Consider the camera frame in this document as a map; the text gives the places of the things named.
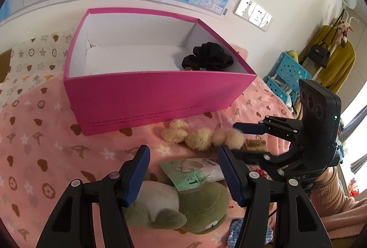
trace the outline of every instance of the black handbag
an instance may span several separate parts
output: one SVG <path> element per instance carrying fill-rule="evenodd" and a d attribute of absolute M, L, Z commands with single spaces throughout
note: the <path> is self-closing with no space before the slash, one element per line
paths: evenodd
<path fill-rule="evenodd" d="M 325 42 L 321 42 L 318 45 L 315 44 L 308 51 L 307 57 L 319 67 L 326 69 L 330 58 L 329 46 Z"/>
<path fill-rule="evenodd" d="M 330 59 L 330 47 L 334 42 L 336 33 L 338 29 L 336 29 L 333 39 L 331 40 L 330 45 L 328 45 L 325 40 L 327 36 L 329 36 L 329 33 L 336 27 L 337 24 L 340 23 L 340 20 L 343 18 L 345 9 L 342 10 L 342 13 L 339 15 L 338 19 L 333 24 L 332 28 L 329 30 L 329 32 L 324 36 L 322 41 L 317 45 L 312 45 L 310 50 L 307 53 L 307 57 L 312 60 L 316 65 L 319 67 L 323 67 L 326 69 L 327 63 Z"/>

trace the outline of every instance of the blue gripper pad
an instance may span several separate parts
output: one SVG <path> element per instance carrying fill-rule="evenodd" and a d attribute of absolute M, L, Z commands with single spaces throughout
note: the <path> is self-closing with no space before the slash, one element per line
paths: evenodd
<path fill-rule="evenodd" d="M 242 190 L 247 186 L 246 173 L 240 167 L 238 161 L 234 158 L 226 145 L 219 147 L 218 161 L 232 199 L 237 202 L 240 207 L 245 207 L 245 198 L 242 194 Z"/>
<path fill-rule="evenodd" d="M 150 163 L 150 149 L 146 145 L 141 145 L 139 150 L 137 151 L 133 160 L 126 161 L 131 162 L 128 164 L 129 173 L 128 173 L 128 182 L 125 196 L 126 207 L 129 207 L 132 202 L 136 200 L 138 197 L 140 187 L 143 183 L 144 176 L 146 171 L 148 170 L 148 166 Z"/>

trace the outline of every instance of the bed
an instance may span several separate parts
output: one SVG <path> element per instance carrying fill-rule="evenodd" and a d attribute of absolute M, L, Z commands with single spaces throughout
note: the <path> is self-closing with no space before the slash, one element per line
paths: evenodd
<path fill-rule="evenodd" d="M 73 30 L 57 32 L 13 46 L 8 74 L 0 84 L 0 216 L 20 248 L 36 246 L 48 216 L 71 180 L 100 180 L 131 159 L 141 144 L 150 147 L 149 174 L 156 181 L 166 180 L 160 162 L 208 156 L 165 142 L 160 133 L 167 122 L 83 135 L 62 81 L 73 34 Z M 244 49 L 236 50 L 246 58 Z M 257 122 L 265 115 L 292 117 L 257 77 L 229 108 L 184 120 L 191 127 L 215 129 L 229 128 L 235 122 Z M 267 134 L 246 138 L 265 140 L 272 154 L 281 154 L 289 146 Z M 231 200 L 227 215 L 218 229 L 200 236 L 175 230 L 129 230 L 136 248 L 146 247 L 147 243 L 152 248 L 226 247 L 231 219 L 242 217 L 243 209 Z M 95 226 L 100 247 L 103 241 L 98 206 Z"/>

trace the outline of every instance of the stuffed toy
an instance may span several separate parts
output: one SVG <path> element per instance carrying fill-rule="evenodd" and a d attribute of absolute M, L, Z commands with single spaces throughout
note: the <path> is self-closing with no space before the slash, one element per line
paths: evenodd
<path fill-rule="evenodd" d="M 197 151 L 205 151 L 212 146 L 227 145 L 231 150 L 242 148 L 245 137 L 241 131 L 234 128 L 216 129 L 199 128 L 190 129 L 189 125 L 183 120 L 173 120 L 170 127 L 164 129 L 162 138 L 170 143 L 185 142 L 186 145 Z"/>
<path fill-rule="evenodd" d="M 227 189 L 217 182 L 183 194 L 166 184 L 143 181 L 136 201 L 122 210 L 131 225 L 206 234 L 224 222 L 228 206 Z"/>

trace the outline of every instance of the black hair tie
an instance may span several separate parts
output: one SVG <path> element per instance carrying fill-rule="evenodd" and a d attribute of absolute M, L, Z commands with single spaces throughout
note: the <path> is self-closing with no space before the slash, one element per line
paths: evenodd
<path fill-rule="evenodd" d="M 223 71 L 233 65 L 233 58 L 224 53 L 224 49 L 218 44 L 207 42 L 201 47 L 194 47 L 193 54 L 186 56 L 182 61 L 185 70 Z"/>

